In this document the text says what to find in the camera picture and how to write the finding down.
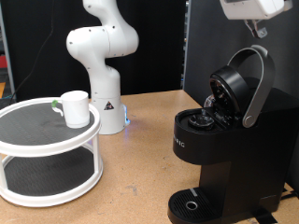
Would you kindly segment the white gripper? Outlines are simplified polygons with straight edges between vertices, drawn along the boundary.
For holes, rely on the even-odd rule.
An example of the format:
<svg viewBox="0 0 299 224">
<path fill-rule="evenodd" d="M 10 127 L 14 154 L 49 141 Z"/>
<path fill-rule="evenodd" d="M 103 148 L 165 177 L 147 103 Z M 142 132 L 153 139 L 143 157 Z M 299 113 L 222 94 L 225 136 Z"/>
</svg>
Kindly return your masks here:
<svg viewBox="0 0 299 224">
<path fill-rule="evenodd" d="M 244 20 L 257 38 L 267 36 L 265 22 L 292 8 L 292 0 L 220 0 L 229 20 Z"/>
</svg>

